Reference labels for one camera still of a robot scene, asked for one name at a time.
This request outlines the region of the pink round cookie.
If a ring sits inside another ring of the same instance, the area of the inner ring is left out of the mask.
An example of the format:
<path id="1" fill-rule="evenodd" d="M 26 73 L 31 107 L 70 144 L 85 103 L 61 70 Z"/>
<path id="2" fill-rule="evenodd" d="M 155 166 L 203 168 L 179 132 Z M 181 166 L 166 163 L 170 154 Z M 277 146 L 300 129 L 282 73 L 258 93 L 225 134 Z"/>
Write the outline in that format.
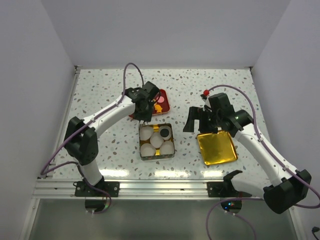
<path id="1" fill-rule="evenodd" d="M 165 101 L 165 98 L 164 98 L 163 96 L 161 96 L 161 97 L 158 99 L 157 102 L 161 104 L 161 103 L 163 103 L 164 101 Z"/>

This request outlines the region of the black round cookie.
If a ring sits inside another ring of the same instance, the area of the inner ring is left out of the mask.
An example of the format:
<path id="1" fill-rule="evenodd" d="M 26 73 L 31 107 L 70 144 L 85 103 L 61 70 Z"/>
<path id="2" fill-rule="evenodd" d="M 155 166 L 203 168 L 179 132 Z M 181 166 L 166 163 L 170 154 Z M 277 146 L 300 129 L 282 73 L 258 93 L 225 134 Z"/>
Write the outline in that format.
<path id="1" fill-rule="evenodd" d="M 170 130 L 168 128 L 162 128 L 159 133 L 163 138 L 168 138 L 170 136 Z"/>

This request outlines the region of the green square cookie tin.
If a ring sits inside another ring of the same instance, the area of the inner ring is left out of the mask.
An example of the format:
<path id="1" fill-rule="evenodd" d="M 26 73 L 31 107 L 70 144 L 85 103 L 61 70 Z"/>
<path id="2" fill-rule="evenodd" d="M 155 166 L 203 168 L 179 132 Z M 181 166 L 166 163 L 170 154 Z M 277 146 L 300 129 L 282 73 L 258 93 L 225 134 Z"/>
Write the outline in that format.
<path id="1" fill-rule="evenodd" d="M 173 128 L 170 123 L 140 124 L 139 156 L 143 161 L 171 159 L 175 156 Z"/>

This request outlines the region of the metal tongs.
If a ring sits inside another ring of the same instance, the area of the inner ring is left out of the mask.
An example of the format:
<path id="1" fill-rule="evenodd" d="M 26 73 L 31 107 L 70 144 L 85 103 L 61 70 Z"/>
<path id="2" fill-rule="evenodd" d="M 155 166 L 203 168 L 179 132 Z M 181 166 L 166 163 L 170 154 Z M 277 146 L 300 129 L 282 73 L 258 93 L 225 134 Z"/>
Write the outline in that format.
<path id="1" fill-rule="evenodd" d="M 150 100 L 146 103 L 146 106 L 142 111 L 142 125 L 147 125 L 152 120 L 152 117 L 157 113 L 157 104 L 158 102 L 155 99 Z"/>

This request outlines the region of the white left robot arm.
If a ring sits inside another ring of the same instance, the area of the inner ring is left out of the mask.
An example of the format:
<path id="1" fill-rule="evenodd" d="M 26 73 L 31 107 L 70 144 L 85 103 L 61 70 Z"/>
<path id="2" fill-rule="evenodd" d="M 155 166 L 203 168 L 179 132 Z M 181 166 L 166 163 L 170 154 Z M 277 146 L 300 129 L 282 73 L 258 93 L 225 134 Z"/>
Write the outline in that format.
<path id="1" fill-rule="evenodd" d="M 99 196 L 104 190 L 104 177 L 99 171 L 96 157 L 99 153 L 98 139 L 114 124 L 132 116 L 138 121 L 149 122 L 152 118 L 158 87 L 147 82 L 143 87 L 124 90 L 110 105 L 90 116 L 73 117 L 67 125 L 64 148 L 80 165 L 86 190 L 92 196 Z"/>

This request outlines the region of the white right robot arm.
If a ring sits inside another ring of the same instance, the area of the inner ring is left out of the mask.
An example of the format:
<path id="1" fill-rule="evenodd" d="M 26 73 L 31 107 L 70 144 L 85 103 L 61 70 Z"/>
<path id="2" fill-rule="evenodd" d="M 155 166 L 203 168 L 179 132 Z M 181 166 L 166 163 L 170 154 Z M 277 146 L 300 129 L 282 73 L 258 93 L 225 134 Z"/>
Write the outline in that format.
<path id="1" fill-rule="evenodd" d="M 232 105 L 220 109 L 192 106 L 183 131 L 193 133 L 196 120 L 199 121 L 198 130 L 201 133 L 216 134 L 221 128 L 250 152 L 271 185 L 256 187 L 245 183 L 244 192 L 263 198 L 273 212 L 281 214 L 307 196 L 311 174 L 305 169 L 298 170 L 285 160 L 255 127 L 254 119 L 247 111 L 235 111 Z"/>

